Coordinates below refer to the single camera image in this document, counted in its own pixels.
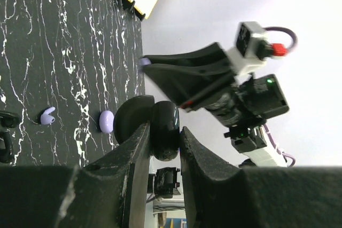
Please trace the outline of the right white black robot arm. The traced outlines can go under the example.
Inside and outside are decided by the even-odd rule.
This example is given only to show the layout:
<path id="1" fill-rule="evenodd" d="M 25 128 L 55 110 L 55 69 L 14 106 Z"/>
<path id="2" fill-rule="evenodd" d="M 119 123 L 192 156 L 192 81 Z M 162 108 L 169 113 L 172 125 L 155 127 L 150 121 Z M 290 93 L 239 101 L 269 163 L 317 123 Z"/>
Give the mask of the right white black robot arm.
<path id="1" fill-rule="evenodd" d="M 213 43 L 184 54 L 145 55 L 139 62 L 179 108 L 209 111 L 228 129 L 225 137 L 234 149 L 256 166 L 287 166 L 287 155 L 275 145 L 266 123 L 289 106 L 275 75 L 254 76 L 264 60 Z"/>

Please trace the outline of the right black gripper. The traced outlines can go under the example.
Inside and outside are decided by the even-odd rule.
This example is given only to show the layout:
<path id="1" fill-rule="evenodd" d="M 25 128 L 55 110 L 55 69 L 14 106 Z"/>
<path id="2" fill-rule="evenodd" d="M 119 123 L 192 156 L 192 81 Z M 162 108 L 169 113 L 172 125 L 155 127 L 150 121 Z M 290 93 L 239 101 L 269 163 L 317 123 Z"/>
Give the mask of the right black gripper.
<path id="1" fill-rule="evenodd" d="M 254 128 L 289 111 L 274 74 L 252 74 L 238 84 L 221 45 L 168 55 L 145 55 L 151 64 L 143 72 L 162 92 L 187 112 L 204 108 L 227 128 Z"/>

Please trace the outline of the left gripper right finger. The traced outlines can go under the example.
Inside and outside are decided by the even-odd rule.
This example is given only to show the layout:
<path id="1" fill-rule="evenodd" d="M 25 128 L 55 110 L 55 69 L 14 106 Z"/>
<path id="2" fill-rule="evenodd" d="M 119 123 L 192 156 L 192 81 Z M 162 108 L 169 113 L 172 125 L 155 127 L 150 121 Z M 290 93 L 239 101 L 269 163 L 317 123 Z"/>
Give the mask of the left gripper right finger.
<path id="1" fill-rule="evenodd" d="M 341 168 L 237 168 L 180 134 L 188 227 L 341 227 Z"/>

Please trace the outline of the black earbud charging case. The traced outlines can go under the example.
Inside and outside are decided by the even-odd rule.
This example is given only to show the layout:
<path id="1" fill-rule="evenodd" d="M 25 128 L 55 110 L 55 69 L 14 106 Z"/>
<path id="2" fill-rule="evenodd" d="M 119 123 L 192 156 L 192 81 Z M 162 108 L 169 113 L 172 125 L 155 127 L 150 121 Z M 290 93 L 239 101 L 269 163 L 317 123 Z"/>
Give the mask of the black earbud charging case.
<path id="1" fill-rule="evenodd" d="M 113 121 L 117 143 L 124 143 L 146 123 L 149 124 L 151 154 L 163 162 L 175 159 L 180 139 L 178 107 L 171 101 L 155 102 L 151 95 L 130 98 L 118 109 Z"/>

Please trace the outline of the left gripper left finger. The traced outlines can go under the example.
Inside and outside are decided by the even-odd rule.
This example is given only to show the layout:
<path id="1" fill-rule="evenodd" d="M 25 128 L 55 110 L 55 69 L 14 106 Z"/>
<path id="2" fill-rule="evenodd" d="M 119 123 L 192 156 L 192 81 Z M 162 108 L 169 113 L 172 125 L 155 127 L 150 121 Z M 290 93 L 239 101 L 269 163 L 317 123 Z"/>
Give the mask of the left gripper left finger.
<path id="1" fill-rule="evenodd" d="M 143 227 L 150 125 L 86 167 L 1 167 L 1 227 Z"/>

